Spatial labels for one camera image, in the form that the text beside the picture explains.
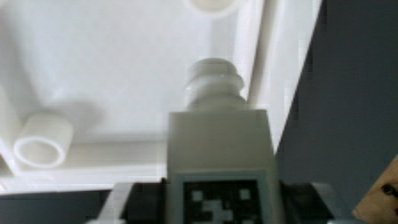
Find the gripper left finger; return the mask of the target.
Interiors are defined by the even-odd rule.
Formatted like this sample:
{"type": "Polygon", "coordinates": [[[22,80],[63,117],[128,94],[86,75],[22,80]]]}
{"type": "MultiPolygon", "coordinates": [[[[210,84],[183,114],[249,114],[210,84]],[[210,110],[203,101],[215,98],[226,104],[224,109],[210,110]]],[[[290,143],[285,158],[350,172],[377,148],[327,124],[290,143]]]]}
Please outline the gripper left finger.
{"type": "Polygon", "coordinates": [[[86,224],[166,224],[166,184],[118,183],[86,224]]]}

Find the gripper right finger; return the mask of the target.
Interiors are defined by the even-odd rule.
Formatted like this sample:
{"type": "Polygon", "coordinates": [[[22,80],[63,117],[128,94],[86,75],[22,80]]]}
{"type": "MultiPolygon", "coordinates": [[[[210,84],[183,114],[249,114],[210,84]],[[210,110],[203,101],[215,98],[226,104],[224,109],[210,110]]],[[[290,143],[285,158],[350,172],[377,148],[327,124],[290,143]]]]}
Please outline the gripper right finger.
{"type": "Polygon", "coordinates": [[[356,224],[343,199],[326,183],[281,183],[286,224],[356,224]]]}

